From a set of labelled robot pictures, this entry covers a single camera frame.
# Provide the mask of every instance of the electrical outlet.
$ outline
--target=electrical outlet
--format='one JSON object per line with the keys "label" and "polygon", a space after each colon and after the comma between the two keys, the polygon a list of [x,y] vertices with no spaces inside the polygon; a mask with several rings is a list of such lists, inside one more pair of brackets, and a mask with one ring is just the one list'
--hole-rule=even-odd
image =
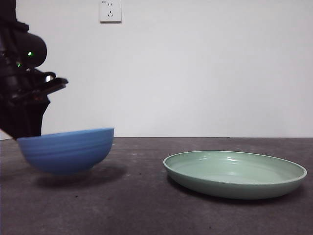
{"label": "electrical outlet", "polygon": [[101,0],[100,22],[102,23],[122,22],[122,0]]}

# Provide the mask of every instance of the plate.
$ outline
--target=plate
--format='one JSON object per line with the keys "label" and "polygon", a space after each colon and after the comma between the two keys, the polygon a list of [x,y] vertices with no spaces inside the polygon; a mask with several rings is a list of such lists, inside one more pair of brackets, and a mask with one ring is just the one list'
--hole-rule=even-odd
{"label": "plate", "polygon": [[304,167],[276,157],[229,151],[178,153],[163,161],[180,185],[204,194],[232,199],[282,196],[300,186]]}

